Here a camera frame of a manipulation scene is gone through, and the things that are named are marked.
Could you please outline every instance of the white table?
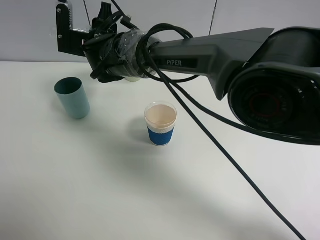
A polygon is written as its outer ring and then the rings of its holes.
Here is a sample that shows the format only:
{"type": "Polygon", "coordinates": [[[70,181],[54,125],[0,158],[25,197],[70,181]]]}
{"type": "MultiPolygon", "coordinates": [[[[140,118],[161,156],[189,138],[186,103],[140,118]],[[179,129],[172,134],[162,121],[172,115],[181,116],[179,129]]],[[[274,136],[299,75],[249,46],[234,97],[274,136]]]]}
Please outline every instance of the white table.
{"type": "MultiPolygon", "coordinates": [[[[296,240],[182,109],[151,79],[101,84],[87,63],[0,63],[1,240],[296,240]],[[90,115],[66,116],[54,92],[83,81],[90,115]],[[149,142],[144,109],[178,110],[171,143],[149,142]]],[[[235,120],[209,81],[184,83],[235,120]]],[[[264,139],[196,110],[273,204],[320,238],[320,147],[264,139]]]]}

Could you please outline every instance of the blue-green plastic cup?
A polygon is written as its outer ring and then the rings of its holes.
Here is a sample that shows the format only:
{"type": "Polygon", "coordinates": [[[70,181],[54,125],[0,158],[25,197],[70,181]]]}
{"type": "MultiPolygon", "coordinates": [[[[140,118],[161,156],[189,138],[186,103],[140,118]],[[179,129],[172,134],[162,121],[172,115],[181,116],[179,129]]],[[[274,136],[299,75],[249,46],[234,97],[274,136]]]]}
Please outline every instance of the blue-green plastic cup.
{"type": "Polygon", "coordinates": [[[89,101],[79,78],[67,77],[58,81],[54,86],[54,91],[70,117],[83,119],[89,114],[89,101]]]}

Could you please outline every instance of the white wall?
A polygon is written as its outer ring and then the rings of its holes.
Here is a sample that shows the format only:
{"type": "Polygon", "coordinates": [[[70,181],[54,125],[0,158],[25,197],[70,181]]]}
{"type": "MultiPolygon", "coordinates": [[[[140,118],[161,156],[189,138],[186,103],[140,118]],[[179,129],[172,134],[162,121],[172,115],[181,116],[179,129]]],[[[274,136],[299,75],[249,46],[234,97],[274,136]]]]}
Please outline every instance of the white wall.
{"type": "Polygon", "coordinates": [[[218,0],[211,34],[254,28],[320,28],[320,0],[218,0]]]}
{"type": "MultiPolygon", "coordinates": [[[[83,0],[71,2],[73,27],[85,29],[89,24],[83,0]]],[[[86,0],[86,3],[90,18],[96,17],[101,0],[86,0]]],[[[158,23],[170,23],[186,28],[194,36],[209,33],[215,4],[214,0],[117,0],[117,3],[143,31],[158,23]]],[[[86,62],[84,57],[57,52],[56,36],[50,36],[55,25],[55,0],[4,1],[0,8],[0,61],[86,62]]],[[[172,31],[160,37],[162,40],[179,38],[172,31]]]]}

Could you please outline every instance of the teal cup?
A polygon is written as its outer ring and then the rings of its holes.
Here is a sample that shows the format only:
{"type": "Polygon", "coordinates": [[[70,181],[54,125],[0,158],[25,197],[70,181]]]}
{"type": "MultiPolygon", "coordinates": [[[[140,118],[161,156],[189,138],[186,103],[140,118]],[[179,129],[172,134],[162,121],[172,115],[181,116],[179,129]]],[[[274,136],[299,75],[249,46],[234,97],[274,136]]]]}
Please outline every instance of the teal cup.
{"type": "Polygon", "coordinates": [[[83,119],[89,114],[89,101],[79,78],[67,77],[58,81],[54,91],[70,117],[83,119]]]}

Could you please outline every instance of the robotic arm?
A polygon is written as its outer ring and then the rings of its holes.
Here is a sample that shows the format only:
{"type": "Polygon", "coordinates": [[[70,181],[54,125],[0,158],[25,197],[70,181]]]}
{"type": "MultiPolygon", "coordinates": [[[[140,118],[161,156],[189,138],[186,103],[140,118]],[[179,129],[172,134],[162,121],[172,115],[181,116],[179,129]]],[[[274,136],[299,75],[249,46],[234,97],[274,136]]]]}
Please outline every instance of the robotic arm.
{"type": "MultiPolygon", "coordinates": [[[[86,57],[90,76],[101,83],[147,78],[136,58],[144,33],[115,2],[118,12],[112,14],[103,2],[92,29],[83,32],[73,30],[71,5],[60,1],[59,52],[86,57]],[[120,19],[128,32],[117,33],[120,19]]],[[[273,31],[257,28],[168,42],[151,37],[148,50],[161,70],[208,77],[217,99],[228,94],[231,110],[251,129],[320,145],[320,29],[273,31]]],[[[154,73],[151,63],[142,61],[154,73]]]]}

